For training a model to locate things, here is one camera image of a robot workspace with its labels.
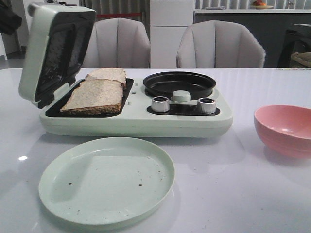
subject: silver knob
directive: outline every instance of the silver knob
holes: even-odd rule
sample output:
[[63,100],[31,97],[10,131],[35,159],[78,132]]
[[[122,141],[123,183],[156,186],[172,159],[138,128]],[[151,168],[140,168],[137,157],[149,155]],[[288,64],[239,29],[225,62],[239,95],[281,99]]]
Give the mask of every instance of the silver knob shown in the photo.
[[206,97],[199,98],[197,109],[200,113],[214,113],[216,111],[216,101]]
[[151,109],[157,113],[164,113],[170,109],[170,100],[165,96],[156,96],[152,98]]

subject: chair backrest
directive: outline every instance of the chair backrest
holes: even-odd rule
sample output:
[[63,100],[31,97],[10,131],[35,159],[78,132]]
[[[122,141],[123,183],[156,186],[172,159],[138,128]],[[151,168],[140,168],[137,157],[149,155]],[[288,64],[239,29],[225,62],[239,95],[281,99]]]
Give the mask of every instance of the chair backrest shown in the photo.
[[144,25],[113,18],[94,24],[82,68],[149,68],[150,41]]
[[245,26],[211,20],[187,27],[177,68],[262,68],[264,59],[264,48]]

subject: bread slice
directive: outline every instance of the bread slice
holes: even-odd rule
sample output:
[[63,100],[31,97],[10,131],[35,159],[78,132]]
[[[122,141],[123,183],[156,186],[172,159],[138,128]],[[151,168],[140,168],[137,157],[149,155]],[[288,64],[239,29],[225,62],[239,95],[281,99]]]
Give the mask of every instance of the bread slice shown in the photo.
[[101,68],[90,72],[85,80],[109,79],[117,80],[122,83],[123,89],[126,89],[126,72],[121,68]]
[[121,110],[123,88],[116,80],[96,79],[81,82],[60,109],[68,114],[117,113]]

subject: frying pan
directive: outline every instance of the frying pan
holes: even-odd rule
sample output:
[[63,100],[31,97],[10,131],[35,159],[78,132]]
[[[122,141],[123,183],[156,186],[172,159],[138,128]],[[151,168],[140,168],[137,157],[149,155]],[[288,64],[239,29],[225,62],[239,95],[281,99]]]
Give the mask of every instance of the frying pan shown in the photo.
[[184,71],[169,71],[152,74],[143,80],[147,94],[151,96],[166,96],[172,99],[177,90],[188,91],[191,100],[207,97],[216,85],[211,77]]

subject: white table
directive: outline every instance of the white table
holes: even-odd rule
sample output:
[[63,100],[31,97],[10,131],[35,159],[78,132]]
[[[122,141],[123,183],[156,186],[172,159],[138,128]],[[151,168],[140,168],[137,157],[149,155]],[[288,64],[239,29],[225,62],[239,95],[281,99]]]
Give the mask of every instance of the white table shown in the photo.
[[[131,77],[166,70],[128,69]],[[311,160],[287,158],[259,140],[253,112],[267,104],[311,108],[311,70],[198,69],[234,112],[219,138],[144,138],[173,159],[176,180],[160,208],[124,233],[309,233]],[[81,79],[89,70],[82,70]],[[18,95],[21,69],[0,70],[0,232],[86,232],[58,220],[38,196],[58,155],[95,137],[46,133],[39,112]]]

